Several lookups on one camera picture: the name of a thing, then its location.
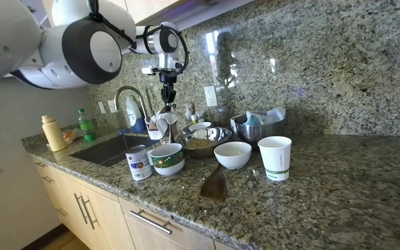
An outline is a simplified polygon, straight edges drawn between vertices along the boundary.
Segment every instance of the robotic arm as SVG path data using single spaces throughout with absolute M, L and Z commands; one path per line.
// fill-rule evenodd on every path
M 40 29 L 18 0 L 0 0 L 0 78 L 11 72 L 43 89 L 101 85 L 119 74 L 129 51 L 157 54 L 159 65 L 147 74 L 159 75 L 165 106 L 173 101 L 176 76 L 189 64 L 176 26 L 136 28 L 126 11 L 107 0 L 54 1 L 53 20 L 57 26 Z M 183 63 L 176 58 L 179 43 Z

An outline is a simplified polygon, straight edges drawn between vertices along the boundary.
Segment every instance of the floor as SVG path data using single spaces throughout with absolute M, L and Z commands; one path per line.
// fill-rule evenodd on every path
M 68 231 L 48 242 L 41 250 L 89 250 L 89 247 Z

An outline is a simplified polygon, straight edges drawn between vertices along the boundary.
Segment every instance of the wall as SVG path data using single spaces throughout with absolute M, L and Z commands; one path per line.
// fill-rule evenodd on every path
M 207 110 L 203 88 L 214 85 L 222 108 L 207 114 L 226 125 L 284 106 L 290 133 L 400 135 L 400 0 L 257 0 L 183 35 L 179 113 L 187 101 Z M 148 88 L 157 110 L 161 85 L 140 74 L 151 60 L 126 57 L 119 78 L 90 88 L 93 106 L 132 85 Z M 118 126 L 114 115 L 100 122 Z
M 82 89 L 48 92 L 0 81 L 0 250 L 22 249 L 59 225 L 21 139 L 41 132 L 41 114 L 75 124 L 86 103 Z

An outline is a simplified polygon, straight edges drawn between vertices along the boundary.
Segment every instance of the faucet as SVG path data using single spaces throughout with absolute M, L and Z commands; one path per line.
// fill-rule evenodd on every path
M 118 97 L 119 97 L 119 95 L 121 95 L 123 90 L 132 90 L 133 93 L 136 93 L 136 95 L 139 96 L 139 99 L 140 99 L 140 106 L 141 106 L 141 110 L 143 110 L 143 113 L 144 113 L 144 114 L 143 114 L 143 115 L 144 115 L 144 122 L 147 124 L 147 122 L 150 121 L 150 117 L 148 117 L 147 110 L 146 110 L 146 106 L 144 106 L 144 99 L 143 99 L 141 93 L 140 93 L 137 89 L 132 88 L 132 86 L 122 86 L 122 88 L 119 88 L 119 89 L 116 90 L 115 99 L 114 99 L 114 100 L 115 100 L 115 108 L 118 110 Z M 150 111 L 154 114 L 148 97 L 147 97 L 147 103 L 148 103 Z

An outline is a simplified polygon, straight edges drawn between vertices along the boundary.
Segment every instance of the label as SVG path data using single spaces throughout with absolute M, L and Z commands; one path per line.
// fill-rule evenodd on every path
M 126 160 L 133 181 L 146 179 L 153 174 L 144 145 L 128 149 Z

